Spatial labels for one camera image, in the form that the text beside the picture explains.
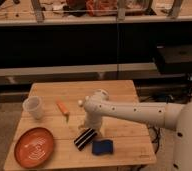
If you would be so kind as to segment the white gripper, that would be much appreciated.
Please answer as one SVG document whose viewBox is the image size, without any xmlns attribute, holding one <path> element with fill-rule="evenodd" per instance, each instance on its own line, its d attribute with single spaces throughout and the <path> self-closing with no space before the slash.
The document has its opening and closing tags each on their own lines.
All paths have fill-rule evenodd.
<svg viewBox="0 0 192 171">
<path fill-rule="evenodd" d="M 78 126 L 78 129 L 85 129 L 85 126 L 88 128 L 99 130 L 101 128 L 101 116 L 97 114 L 87 113 L 85 116 L 84 124 L 80 124 Z"/>
</svg>

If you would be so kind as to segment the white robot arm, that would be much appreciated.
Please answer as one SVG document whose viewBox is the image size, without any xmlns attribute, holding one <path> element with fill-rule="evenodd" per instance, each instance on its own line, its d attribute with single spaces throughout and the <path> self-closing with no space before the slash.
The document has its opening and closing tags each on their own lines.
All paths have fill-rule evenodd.
<svg viewBox="0 0 192 171">
<path fill-rule="evenodd" d="M 109 100 L 107 91 L 98 89 L 78 105 L 86 112 L 84 125 L 96 130 L 103 117 L 113 117 L 175 131 L 172 171 L 192 171 L 192 101 L 116 102 Z"/>
</svg>

